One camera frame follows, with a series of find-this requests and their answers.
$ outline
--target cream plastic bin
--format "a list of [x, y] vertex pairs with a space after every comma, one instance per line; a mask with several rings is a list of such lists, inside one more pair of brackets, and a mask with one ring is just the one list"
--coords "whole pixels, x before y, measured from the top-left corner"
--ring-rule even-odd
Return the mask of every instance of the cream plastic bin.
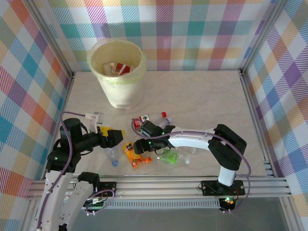
[[[87, 60], [113, 107], [130, 109], [140, 103], [146, 56], [137, 45], [124, 40], [101, 39], [88, 52]], [[123, 63], [133, 66], [134, 70], [123, 76], [107, 76], [104, 65], [109, 63]]]

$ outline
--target marble surface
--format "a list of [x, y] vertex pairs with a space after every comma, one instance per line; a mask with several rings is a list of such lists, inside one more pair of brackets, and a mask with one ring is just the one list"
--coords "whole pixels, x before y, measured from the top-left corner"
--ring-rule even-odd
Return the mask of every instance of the marble surface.
[[[109, 104], [91, 72], [77, 73], [66, 110], [82, 114], [102, 112], [105, 114], [104, 126], [124, 129], [127, 134], [120, 143], [118, 166], [113, 167], [104, 149], [96, 147], [91, 154], [82, 157], [77, 174], [90, 171], [100, 175], [217, 176], [220, 165], [209, 151], [202, 149], [191, 155], [191, 161], [186, 166], [162, 163], [155, 153], [145, 153], [144, 156], [150, 156], [153, 161], [140, 168], [132, 168], [122, 151], [125, 141], [136, 140], [130, 130], [131, 119], [166, 111], [173, 120], [172, 124], [181, 128], [209, 129], [215, 128], [218, 123], [227, 125], [247, 141], [244, 155], [252, 167], [252, 175], [266, 175], [262, 151], [237, 71], [153, 71], [147, 72], [144, 80], [142, 102], [132, 109], [119, 110]], [[89, 127], [88, 120], [81, 118], [81, 122]], [[246, 172], [242, 162], [238, 173]]]

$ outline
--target plaid wallpaper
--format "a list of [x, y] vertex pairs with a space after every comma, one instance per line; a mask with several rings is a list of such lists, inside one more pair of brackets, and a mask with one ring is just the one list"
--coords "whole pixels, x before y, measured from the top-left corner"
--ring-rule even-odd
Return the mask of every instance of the plaid wallpaper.
[[288, 1], [248, 73], [270, 154], [308, 230], [308, 0]]
[[0, 3], [0, 230], [14, 231], [38, 180], [69, 78], [22, 0]]
[[148, 70], [207, 70], [244, 63], [274, 2], [37, 0], [37, 5], [75, 70], [90, 71], [86, 53], [102, 38], [136, 43], [147, 54]]

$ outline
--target trash can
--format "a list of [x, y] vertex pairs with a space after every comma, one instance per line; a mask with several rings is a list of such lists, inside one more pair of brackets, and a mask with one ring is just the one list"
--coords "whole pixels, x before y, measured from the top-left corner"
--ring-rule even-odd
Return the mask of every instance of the trash can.
[[[146, 56], [136, 44], [101, 39], [88, 52], [87, 61], [113, 107], [130, 109], [141, 102]], [[125, 75], [108, 76], [104, 66], [110, 63], [122, 63], [134, 69]]]

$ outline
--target blue bottle cap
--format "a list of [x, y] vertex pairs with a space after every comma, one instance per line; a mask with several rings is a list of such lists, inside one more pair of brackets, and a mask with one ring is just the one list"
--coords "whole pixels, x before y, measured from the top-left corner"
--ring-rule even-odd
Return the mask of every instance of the blue bottle cap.
[[117, 166], [117, 165], [119, 165], [119, 161], [118, 160], [115, 160], [115, 161], [112, 162], [112, 166]]

